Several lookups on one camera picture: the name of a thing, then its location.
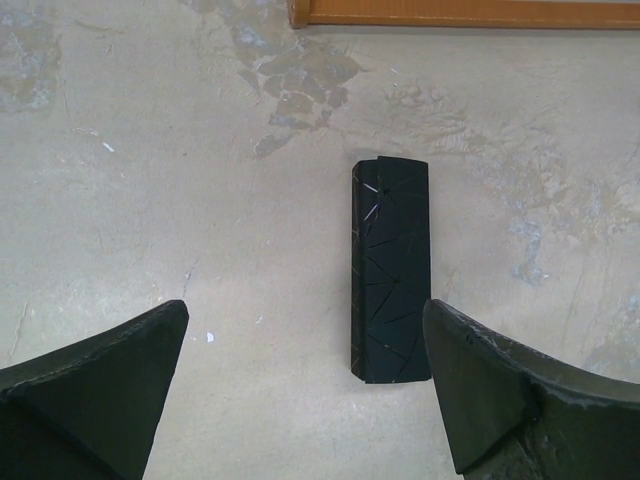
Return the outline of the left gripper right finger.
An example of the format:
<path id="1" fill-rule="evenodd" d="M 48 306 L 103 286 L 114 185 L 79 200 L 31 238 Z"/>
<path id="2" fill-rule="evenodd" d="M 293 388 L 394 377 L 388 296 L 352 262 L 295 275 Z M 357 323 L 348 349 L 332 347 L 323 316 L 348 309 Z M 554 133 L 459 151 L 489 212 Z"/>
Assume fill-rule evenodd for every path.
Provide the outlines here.
<path id="1" fill-rule="evenodd" d="M 457 474 L 636 479 L 639 387 L 495 332 L 440 300 L 423 330 Z"/>

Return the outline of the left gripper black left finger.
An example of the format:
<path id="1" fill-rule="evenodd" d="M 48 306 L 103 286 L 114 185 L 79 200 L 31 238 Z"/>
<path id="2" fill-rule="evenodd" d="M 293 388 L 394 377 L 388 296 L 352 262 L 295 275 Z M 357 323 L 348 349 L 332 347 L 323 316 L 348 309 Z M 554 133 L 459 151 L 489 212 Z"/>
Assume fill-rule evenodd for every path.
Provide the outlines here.
<path id="1" fill-rule="evenodd" d="M 142 478 L 188 321 L 171 300 L 2 369 L 2 478 Z"/>

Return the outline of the black glasses case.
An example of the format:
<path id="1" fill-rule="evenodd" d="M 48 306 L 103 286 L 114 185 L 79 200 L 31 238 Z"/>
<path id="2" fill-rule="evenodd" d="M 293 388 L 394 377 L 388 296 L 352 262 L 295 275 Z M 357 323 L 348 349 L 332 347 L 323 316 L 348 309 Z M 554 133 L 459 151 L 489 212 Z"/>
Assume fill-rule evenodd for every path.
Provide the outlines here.
<path id="1" fill-rule="evenodd" d="M 427 163 L 357 162 L 351 228 L 352 373 L 367 384 L 430 379 L 422 328 L 431 297 Z"/>

